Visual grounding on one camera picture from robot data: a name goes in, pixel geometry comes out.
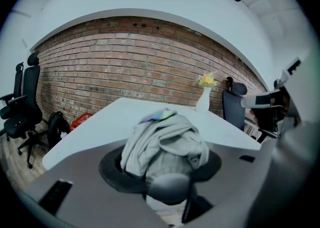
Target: chair headrest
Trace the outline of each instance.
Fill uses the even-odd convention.
[[[229,81],[229,90],[238,95],[245,95],[247,94],[248,90],[245,84],[234,82],[234,79],[232,77],[226,78]]]
[[[15,71],[17,71],[17,72],[20,72],[20,71],[22,71],[22,70],[24,70],[24,63],[23,63],[23,62],[19,63],[19,64],[16,65],[16,67],[15,67]]]
[[[37,55],[38,55],[38,53],[30,54],[28,61],[27,61],[29,66],[39,65],[39,59],[38,59]]]

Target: wooden floor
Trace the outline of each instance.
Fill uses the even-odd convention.
[[[41,122],[35,129],[37,132],[42,132],[47,128],[48,126],[44,122]],[[40,140],[47,143],[47,136],[44,135]],[[0,164],[13,188],[18,190],[23,190],[26,185],[44,173],[42,158],[48,151],[40,146],[34,146],[30,157],[30,163],[33,165],[33,168],[29,169],[27,167],[28,147],[21,149],[21,156],[17,150],[24,141],[26,139],[10,138],[8,142],[5,134],[0,137]]]

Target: brick wall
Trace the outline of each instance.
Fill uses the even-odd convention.
[[[215,72],[210,110],[222,116],[226,77],[248,94],[265,91],[253,72],[228,49],[169,22],[116,17],[82,23],[40,46],[36,99],[44,119],[62,111],[68,121],[96,113],[119,97],[195,106],[197,75]]]

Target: black backpack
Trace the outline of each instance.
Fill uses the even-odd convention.
[[[61,141],[62,132],[70,133],[69,125],[60,111],[51,114],[48,127],[48,143],[51,148]]]

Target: yellow flower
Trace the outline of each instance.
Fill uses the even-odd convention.
[[[214,82],[214,80],[211,77],[207,76],[207,75],[203,76],[203,81],[205,83],[208,83],[208,84],[212,84]]]

